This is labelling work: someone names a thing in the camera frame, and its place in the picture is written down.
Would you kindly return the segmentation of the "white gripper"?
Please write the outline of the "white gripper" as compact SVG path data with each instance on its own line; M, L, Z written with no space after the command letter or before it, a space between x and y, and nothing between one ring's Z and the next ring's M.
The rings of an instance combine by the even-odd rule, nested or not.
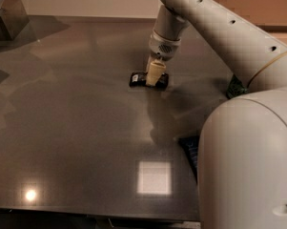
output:
M162 61L171 60L180 43L181 40L169 40L161 37L155 31L152 32L149 41L150 55L145 70L147 73L146 84L148 86L154 86L166 71L166 65Z

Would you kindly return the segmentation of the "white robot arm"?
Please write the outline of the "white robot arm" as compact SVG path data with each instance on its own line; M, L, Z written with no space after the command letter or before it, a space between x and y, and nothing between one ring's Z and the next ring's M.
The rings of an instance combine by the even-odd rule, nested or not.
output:
M248 93L203 125L197 183L201 229L287 229L287 45L214 0L160 0L151 61L172 58L192 24Z

